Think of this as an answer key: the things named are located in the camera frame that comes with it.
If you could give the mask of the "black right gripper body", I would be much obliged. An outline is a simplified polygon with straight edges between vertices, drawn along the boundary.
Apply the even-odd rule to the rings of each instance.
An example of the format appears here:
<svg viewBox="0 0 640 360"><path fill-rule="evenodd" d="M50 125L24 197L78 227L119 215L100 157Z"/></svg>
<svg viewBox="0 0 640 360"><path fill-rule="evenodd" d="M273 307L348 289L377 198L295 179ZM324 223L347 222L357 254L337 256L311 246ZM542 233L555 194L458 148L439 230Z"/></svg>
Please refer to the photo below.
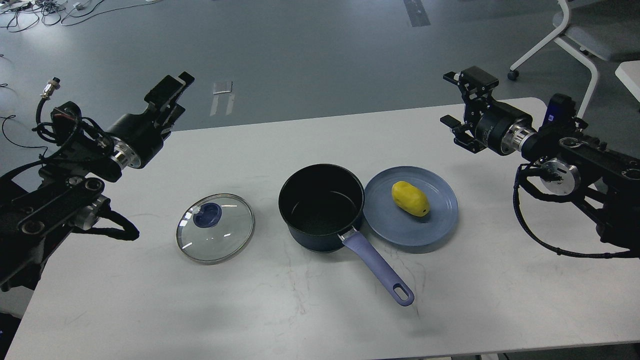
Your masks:
<svg viewBox="0 0 640 360"><path fill-rule="evenodd" d="M472 152L489 149L505 157L521 152L524 144L536 134L533 117L522 110L491 98L472 101Z"/></svg>

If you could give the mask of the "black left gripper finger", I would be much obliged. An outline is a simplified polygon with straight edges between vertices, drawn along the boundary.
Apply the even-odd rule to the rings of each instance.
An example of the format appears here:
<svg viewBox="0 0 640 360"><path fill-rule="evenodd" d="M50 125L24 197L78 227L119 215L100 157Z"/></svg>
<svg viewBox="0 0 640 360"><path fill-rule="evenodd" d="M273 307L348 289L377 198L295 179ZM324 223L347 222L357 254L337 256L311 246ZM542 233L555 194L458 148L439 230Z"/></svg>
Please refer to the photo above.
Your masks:
<svg viewBox="0 0 640 360"><path fill-rule="evenodd" d="M160 116L160 134L170 135L176 121L183 115L185 108L182 105L168 105Z"/></svg>
<svg viewBox="0 0 640 360"><path fill-rule="evenodd" d="M166 75L144 96L147 107L144 114L151 116L169 116L178 104L182 93L195 81L194 76L183 71L177 77Z"/></svg>

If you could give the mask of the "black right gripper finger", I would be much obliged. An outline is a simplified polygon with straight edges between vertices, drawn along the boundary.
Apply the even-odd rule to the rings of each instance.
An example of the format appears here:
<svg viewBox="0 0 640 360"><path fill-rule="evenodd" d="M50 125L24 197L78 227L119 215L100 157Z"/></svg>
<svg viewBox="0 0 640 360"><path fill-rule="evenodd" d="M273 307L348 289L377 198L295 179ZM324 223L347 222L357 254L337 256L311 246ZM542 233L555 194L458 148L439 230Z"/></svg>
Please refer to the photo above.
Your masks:
<svg viewBox="0 0 640 360"><path fill-rule="evenodd" d="M439 121L451 130L454 135L455 145L464 148L473 154L477 154L481 151L481 143L468 133L471 129L470 123L463 124L450 115L442 116Z"/></svg>
<svg viewBox="0 0 640 360"><path fill-rule="evenodd" d="M471 66L459 72L448 71L442 78L455 85L461 92L465 105L463 120L465 123L477 123L495 101L493 90L498 87L499 79L478 66Z"/></svg>

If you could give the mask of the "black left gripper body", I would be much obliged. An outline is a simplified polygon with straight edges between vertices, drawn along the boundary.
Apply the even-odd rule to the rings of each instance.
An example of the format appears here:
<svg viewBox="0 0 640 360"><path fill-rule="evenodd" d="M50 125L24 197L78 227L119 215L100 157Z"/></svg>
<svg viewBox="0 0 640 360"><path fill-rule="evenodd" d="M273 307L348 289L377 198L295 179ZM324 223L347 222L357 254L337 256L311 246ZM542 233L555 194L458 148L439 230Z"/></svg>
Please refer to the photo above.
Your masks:
<svg viewBox="0 0 640 360"><path fill-rule="evenodd" d="M109 127L107 133L119 139L135 153L135 169L144 168L163 148L173 128L167 112L145 111L125 114Z"/></svg>

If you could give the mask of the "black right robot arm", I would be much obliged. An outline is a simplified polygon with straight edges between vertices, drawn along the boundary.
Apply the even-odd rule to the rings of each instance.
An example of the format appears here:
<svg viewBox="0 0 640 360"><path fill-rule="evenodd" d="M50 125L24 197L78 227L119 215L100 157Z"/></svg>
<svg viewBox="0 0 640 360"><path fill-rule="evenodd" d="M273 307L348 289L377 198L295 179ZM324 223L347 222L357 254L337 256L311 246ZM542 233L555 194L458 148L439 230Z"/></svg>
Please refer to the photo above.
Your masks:
<svg viewBox="0 0 640 360"><path fill-rule="evenodd" d="M477 66L449 71L443 79L455 85L464 103L462 121L446 115L455 145L471 153L489 149L505 157L519 153L512 203L519 225L539 245L559 256L587 259L639 257L639 159L611 150L588 136L588 124L571 97L556 93L542 125L530 114L493 98L499 80ZM582 253L551 246L529 228L521 211L520 191L550 203L570 203L594 222L599 241L621 248L614 253Z"/></svg>

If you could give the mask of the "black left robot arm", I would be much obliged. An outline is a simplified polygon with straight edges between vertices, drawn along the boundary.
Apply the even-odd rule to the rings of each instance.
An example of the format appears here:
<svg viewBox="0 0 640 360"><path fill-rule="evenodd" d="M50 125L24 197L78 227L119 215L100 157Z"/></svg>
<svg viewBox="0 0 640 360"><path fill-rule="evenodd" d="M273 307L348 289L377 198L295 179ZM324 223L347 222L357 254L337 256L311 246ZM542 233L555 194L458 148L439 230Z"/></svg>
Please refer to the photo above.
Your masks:
<svg viewBox="0 0 640 360"><path fill-rule="evenodd" d="M54 253L70 234L133 241L135 225L104 195L127 168L144 168L163 148L185 109L178 99L195 81L184 71L165 76L144 97L146 109L124 114L103 129L74 102L42 110L60 80L53 77L40 96L34 132L57 146L50 155L1 176L1 291L34 290Z"/></svg>

